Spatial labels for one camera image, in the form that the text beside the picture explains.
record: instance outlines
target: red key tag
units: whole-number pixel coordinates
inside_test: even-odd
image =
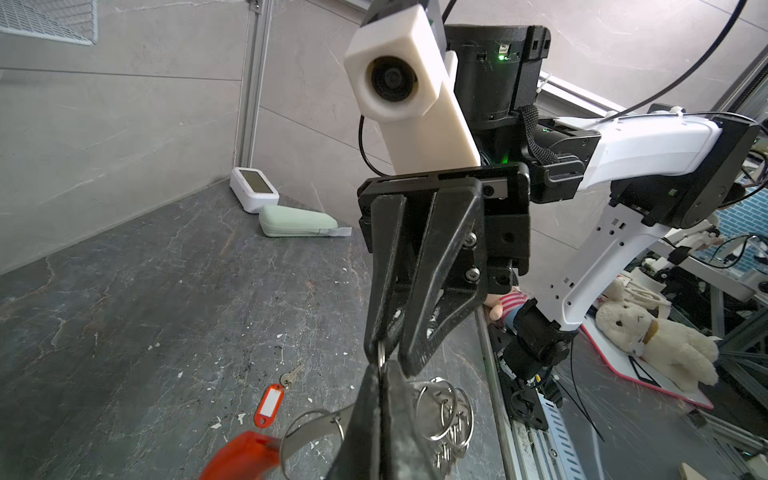
[[[261,405],[259,405],[256,415],[253,416],[253,423],[261,429],[272,425],[272,422],[277,418],[277,411],[280,410],[280,404],[283,403],[283,397],[285,396],[286,389],[279,383],[270,385],[264,393],[264,397],[261,399]]]

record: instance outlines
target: striped fabric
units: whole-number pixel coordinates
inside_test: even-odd
[[[504,296],[499,297],[499,302],[502,303],[504,310],[502,311],[502,319],[507,328],[512,328],[512,323],[515,320],[518,310],[521,309],[525,302],[528,301],[528,295],[524,294],[520,290],[512,290]]]

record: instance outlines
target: stuffed animal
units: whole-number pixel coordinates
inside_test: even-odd
[[[512,328],[515,315],[527,301],[528,295],[513,286],[510,292],[504,295],[489,293],[484,304],[491,308],[488,317],[492,322],[504,323],[507,328]]]
[[[626,300],[615,280],[604,295],[595,322],[611,342],[643,358],[680,390],[695,392],[698,382],[714,385],[717,337],[667,319],[654,318],[645,308]]]

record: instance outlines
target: blue tiled wall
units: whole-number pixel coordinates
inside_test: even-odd
[[[758,194],[730,208],[718,210],[717,215],[720,216],[720,231],[725,237],[738,237],[749,232],[768,235],[768,188],[764,188]],[[735,240],[732,243],[739,245],[738,254],[741,251],[740,241]],[[709,260],[713,251],[714,248],[710,248],[699,252],[697,255]],[[754,254],[755,250],[751,246],[747,247],[743,259],[733,269],[741,272],[758,269],[768,273],[768,266],[756,262]]]

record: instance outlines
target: metal mesh panel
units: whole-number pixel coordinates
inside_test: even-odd
[[[96,0],[0,0],[0,33],[93,45]]]

